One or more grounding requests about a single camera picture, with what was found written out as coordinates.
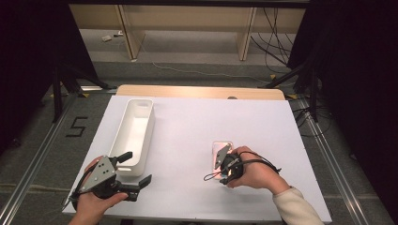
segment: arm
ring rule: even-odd
[[[313,207],[295,187],[274,195],[273,201],[287,224],[323,224]]]
[[[88,170],[92,165],[100,160],[100,157],[94,159],[86,168]],[[100,199],[94,193],[88,192],[80,195],[77,204],[76,214],[69,225],[95,225],[101,220],[105,211],[117,203],[122,202],[128,197],[127,193],[117,193],[109,199]]]
[[[244,152],[253,152],[243,146],[235,149],[232,154],[241,154],[243,161],[260,159],[260,157]],[[227,184],[230,188],[248,186],[251,188],[266,188],[274,195],[273,201],[287,224],[323,224],[313,207],[304,200],[301,192],[290,187],[287,182],[262,163],[248,163],[244,165],[244,174],[237,180]]]

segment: white sleeve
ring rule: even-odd
[[[313,207],[304,200],[301,192],[295,187],[274,195],[273,201],[279,214],[289,225],[323,224]]]

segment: white rectangular container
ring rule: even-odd
[[[131,99],[124,111],[109,157],[119,157],[132,152],[132,158],[117,163],[117,174],[140,176],[145,169],[152,130],[155,125],[153,101]]]

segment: white table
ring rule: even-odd
[[[73,187],[85,165],[107,155],[129,96],[112,97]],[[134,183],[152,174],[137,202],[122,202],[105,215],[121,218],[265,222],[281,220],[271,193],[249,187],[230,189],[217,180],[204,181],[211,173],[211,145],[232,141],[248,145],[267,158],[288,183],[300,189],[325,223],[328,208],[316,182],[293,114],[284,100],[241,100],[179,97],[144,97],[154,101],[155,127],[145,166]],[[71,204],[66,214],[75,211]]]

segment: human hand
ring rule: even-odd
[[[239,154],[242,161],[261,159],[247,146],[234,149],[231,154]],[[253,162],[244,164],[243,170],[243,175],[238,179],[228,182],[228,187],[248,186],[257,189],[267,188],[275,195],[290,189],[290,186],[281,176],[263,163]]]
[[[85,168],[87,171],[91,166],[96,164],[102,157],[97,157]],[[127,193],[117,193],[108,199],[100,199],[93,192],[81,194],[77,204],[76,214],[69,225],[88,225],[97,224],[105,211],[117,203],[122,202],[128,197]]]

